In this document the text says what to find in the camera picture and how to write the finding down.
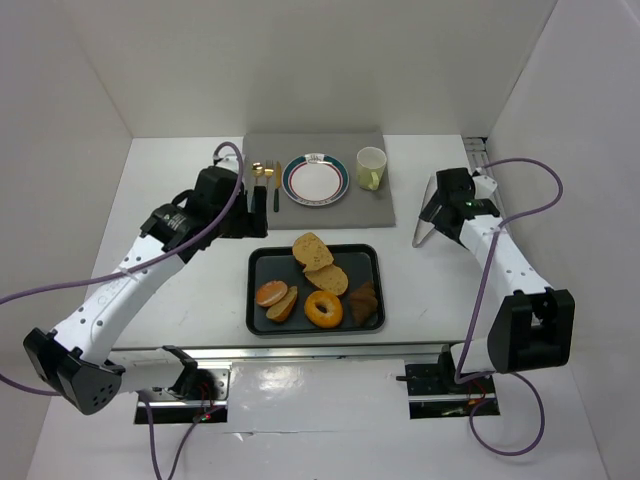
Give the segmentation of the large seeded bread slice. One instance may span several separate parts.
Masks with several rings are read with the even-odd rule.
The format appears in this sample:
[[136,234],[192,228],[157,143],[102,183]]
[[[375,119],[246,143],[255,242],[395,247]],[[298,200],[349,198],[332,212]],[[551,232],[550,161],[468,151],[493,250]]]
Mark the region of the large seeded bread slice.
[[305,233],[294,242],[292,253],[304,272],[317,271],[334,262],[328,247],[311,232]]

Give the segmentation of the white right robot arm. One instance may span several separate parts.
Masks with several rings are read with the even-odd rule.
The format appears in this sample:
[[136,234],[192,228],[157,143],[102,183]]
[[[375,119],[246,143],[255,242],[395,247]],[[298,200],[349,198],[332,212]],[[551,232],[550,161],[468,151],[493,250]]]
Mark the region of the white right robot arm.
[[544,280],[515,244],[490,198],[495,181],[466,168],[441,170],[433,179],[435,190],[420,223],[464,247],[483,269],[470,325],[478,324],[485,293],[494,292],[499,301],[485,320],[484,335],[469,331],[463,342],[445,349],[454,381],[565,365],[575,300]]

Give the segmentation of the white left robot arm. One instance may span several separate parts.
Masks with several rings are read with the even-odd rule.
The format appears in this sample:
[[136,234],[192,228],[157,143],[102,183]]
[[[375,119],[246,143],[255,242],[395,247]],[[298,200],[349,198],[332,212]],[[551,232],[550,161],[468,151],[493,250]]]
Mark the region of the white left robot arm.
[[194,188],[155,209],[125,255],[114,280],[102,284],[50,332],[33,329],[23,345],[38,376],[82,414],[116,395],[161,389],[177,398],[201,379],[196,360],[175,346],[112,350],[147,301],[200,251],[219,238],[267,235],[267,190],[246,193],[224,167],[200,171]]

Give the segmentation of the small oval bread slice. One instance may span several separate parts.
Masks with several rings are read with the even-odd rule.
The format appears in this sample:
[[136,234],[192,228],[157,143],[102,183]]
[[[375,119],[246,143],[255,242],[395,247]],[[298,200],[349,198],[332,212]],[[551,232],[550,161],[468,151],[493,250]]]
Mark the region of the small oval bread slice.
[[289,287],[284,297],[266,311],[266,317],[275,323],[283,323],[293,310],[298,297],[298,288]]

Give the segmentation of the sesame bun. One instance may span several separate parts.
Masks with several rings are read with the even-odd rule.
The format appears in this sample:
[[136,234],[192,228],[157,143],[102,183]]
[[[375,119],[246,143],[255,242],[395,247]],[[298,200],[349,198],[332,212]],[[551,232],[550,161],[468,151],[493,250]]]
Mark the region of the sesame bun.
[[258,288],[255,301],[260,307],[270,307],[282,300],[287,292],[288,286],[284,281],[272,280]]

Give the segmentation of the grey cloth placemat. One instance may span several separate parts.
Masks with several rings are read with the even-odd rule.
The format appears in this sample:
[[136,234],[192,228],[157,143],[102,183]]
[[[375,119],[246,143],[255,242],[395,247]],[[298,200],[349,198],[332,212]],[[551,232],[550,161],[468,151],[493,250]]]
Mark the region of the grey cloth placemat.
[[271,230],[366,229],[395,225],[389,182],[377,190],[358,185],[357,154],[383,151],[379,131],[365,133],[249,133],[243,139],[245,178],[269,161],[281,168],[268,185]]

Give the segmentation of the white plate teal red rim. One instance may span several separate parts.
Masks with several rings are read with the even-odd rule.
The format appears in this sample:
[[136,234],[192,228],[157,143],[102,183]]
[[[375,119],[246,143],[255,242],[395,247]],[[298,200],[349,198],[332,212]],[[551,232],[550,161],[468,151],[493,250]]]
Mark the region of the white plate teal red rim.
[[338,159],[322,153],[309,153],[286,165],[282,172],[282,188],[299,205],[324,207],[346,194],[349,173]]

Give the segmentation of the black baking tray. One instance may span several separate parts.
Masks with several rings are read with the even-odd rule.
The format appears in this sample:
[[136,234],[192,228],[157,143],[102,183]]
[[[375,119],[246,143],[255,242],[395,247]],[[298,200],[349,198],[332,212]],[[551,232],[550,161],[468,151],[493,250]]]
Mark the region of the black baking tray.
[[[349,291],[370,281],[373,284],[377,310],[362,324],[354,320],[346,295],[341,297],[344,316],[335,328],[323,329],[314,325],[304,313],[304,302],[314,291],[305,278],[302,266],[294,259],[290,247],[259,248],[251,253],[248,260],[248,281],[246,299],[246,327],[258,337],[302,337],[325,334],[359,334],[379,330],[385,323],[384,297],[378,257],[375,249],[367,244],[330,245],[329,251],[335,264],[347,275]],[[286,321],[276,323],[266,316],[266,309],[257,305],[255,294],[263,284],[280,280],[287,286],[298,288],[298,298]]]

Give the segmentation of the pale green mug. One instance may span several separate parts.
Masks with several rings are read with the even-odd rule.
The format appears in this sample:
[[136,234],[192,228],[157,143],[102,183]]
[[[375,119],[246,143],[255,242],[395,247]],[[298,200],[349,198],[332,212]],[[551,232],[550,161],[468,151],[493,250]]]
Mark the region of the pale green mug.
[[365,147],[356,156],[357,184],[368,191],[377,191],[387,166],[386,153],[376,147]]

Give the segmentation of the orange bagel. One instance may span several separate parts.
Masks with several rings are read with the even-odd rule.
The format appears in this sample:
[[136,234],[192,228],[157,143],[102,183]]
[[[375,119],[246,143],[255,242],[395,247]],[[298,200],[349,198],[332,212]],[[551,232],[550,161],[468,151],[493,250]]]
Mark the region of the orange bagel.
[[304,303],[304,313],[315,326],[323,329],[338,327],[343,320],[344,310],[340,299],[327,291],[311,293]]

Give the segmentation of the brown croissant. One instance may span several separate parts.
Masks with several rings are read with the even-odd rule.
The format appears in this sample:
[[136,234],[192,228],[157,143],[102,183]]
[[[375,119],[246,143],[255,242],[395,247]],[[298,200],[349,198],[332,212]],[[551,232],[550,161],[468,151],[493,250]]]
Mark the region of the brown croissant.
[[372,281],[368,281],[348,296],[348,304],[355,324],[359,327],[377,312],[378,299]]

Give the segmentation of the aluminium front rail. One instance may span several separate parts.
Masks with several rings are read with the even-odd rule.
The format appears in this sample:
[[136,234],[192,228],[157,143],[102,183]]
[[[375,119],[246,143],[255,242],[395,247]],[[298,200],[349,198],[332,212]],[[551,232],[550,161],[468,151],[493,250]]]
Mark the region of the aluminium front rail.
[[435,357],[451,342],[392,342],[338,345],[272,345],[203,347],[182,350],[202,361],[302,361],[347,358],[413,358]]

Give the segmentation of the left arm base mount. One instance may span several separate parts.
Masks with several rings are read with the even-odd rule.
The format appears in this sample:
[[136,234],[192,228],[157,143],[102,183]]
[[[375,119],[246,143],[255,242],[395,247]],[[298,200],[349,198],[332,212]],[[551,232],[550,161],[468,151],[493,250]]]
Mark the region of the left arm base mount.
[[229,364],[213,366],[213,369],[198,371],[195,384],[184,397],[175,397],[166,390],[149,391],[153,422],[157,425],[187,425],[194,420],[204,424],[226,423],[231,367]]

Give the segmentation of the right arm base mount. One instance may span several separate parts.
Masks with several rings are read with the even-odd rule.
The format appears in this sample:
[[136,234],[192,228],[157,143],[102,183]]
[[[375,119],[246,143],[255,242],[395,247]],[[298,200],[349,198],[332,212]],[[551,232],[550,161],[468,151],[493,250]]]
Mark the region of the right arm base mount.
[[491,377],[457,384],[453,367],[444,360],[406,364],[405,373],[395,379],[406,387],[412,420],[464,418],[472,411],[477,416],[500,415]]

